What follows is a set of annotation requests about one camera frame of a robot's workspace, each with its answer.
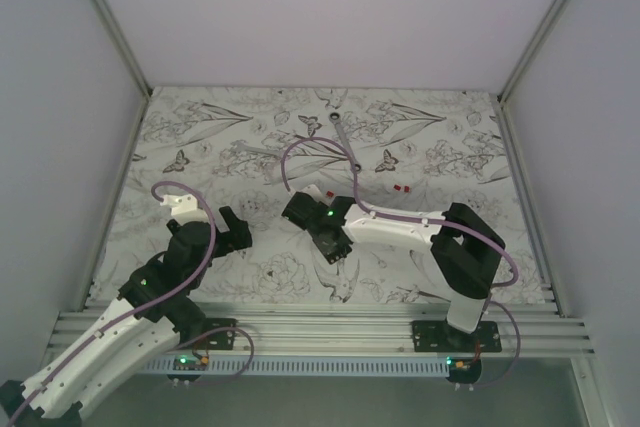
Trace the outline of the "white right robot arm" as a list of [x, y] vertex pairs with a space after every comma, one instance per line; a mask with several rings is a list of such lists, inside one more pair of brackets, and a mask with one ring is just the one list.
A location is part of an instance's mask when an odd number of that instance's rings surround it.
[[449, 302], [443, 338], [452, 350], [468, 350], [479, 338], [505, 243], [470, 207], [453, 203], [444, 212], [383, 209], [337, 196], [329, 204], [296, 191], [282, 216], [307, 232], [329, 263], [346, 258], [355, 244], [427, 253], [444, 281]]

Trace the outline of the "black fuse box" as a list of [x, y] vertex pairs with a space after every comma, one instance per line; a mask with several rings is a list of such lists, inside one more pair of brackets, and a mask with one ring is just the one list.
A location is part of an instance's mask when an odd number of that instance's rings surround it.
[[335, 264], [336, 262], [345, 259], [352, 252], [352, 242], [348, 238], [315, 238], [313, 242], [329, 264]]

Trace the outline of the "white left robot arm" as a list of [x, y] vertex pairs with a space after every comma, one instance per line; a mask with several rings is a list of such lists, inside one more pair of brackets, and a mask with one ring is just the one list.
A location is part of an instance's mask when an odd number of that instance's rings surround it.
[[58, 358], [24, 381], [1, 387], [11, 426], [80, 426], [114, 391], [155, 357], [179, 351], [181, 368], [203, 371], [214, 350], [230, 350], [246, 333], [234, 319], [213, 319], [190, 299], [216, 258], [251, 247], [246, 221], [219, 210], [226, 230], [203, 211], [170, 220], [166, 251], [135, 270], [117, 296]]

